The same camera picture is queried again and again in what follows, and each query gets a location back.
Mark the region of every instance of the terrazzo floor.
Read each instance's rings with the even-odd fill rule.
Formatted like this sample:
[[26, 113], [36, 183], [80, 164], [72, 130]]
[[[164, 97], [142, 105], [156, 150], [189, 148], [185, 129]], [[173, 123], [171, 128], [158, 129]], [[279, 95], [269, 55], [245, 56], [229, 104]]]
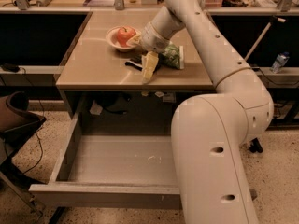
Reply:
[[[29, 176], [48, 182], [70, 122], [61, 105], [48, 105], [47, 121], [38, 132], [43, 158]], [[261, 224], [299, 223], [299, 130], [267, 131], [260, 139], [262, 154], [252, 154], [249, 146], [240, 148], [249, 186], [257, 191], [254, 205]], [[33, 166], [40, 156], [39, 144], [33, 137], [15, 156], [22, 170]], [[0, 223], [35, 223], [37, 215], [15, 193], [0, 181]], [[49, 223], [54, 208], [46, 207], [39, 223]], [[91, 224], [184, 224], [179, 210], [139, 210], [109, 208], [67, 208], [58, 223]]]

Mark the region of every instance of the white bowl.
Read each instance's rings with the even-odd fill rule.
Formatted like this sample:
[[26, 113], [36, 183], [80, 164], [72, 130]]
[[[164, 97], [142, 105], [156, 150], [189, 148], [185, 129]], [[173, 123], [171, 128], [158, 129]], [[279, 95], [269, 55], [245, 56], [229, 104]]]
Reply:
[[135, 46], [129, 46], [129, 47], [122, 47], [120, 45], [120, 43], [118, 42], [118, 39], [117, 39], [117, 32], [119, 31], [119, 29], [121, 28], [122, 26], [116, 26], [116, 27], [113, 27], [111, 28], [109, 31], [107, 31], [106, 33], [106, 41], [107, 43], [115, 48], [116, 50], [120, 51], [120, 52], [128, 52], [130, 50], [133, 50], [135, 49]]

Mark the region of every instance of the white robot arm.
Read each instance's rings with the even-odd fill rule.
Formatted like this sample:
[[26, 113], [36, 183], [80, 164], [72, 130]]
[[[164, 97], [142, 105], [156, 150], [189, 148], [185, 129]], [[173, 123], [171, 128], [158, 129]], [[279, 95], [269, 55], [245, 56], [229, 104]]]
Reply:
[[162, 52], [186, 27], [217, 94], [194, 96], [176, 110], [172, 146], [187, 224], [258, 223], [239, 146], [259, 137], [273, 116], [261, 80], [199, 6], [200, 0], [165, 0], [141, 43]]

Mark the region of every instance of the blue bottle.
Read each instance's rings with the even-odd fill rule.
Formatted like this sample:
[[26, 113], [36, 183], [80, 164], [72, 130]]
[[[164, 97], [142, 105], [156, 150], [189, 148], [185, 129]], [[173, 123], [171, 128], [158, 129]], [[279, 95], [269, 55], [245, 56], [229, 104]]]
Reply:
[[270, 68], [270, 70], [273, 73], [278, 73], [281, 68], [286, 64], [286, 62], [289, 60], [290, 56], [289, 56], [289, 52], [283, 52], [280, 53], [277, 58], [275, 59], [272, 67]]

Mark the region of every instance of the red apple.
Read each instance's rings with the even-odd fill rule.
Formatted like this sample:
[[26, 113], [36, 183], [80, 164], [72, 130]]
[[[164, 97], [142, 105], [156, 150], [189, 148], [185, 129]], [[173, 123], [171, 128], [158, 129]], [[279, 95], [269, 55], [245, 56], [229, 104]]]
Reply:
[[127, 45], [127, 41], [136, 35], [136, 31], [133, 27], [130, 26], [122, 26], [117, 33], [117, 40], [122, 47], [129, 47]]

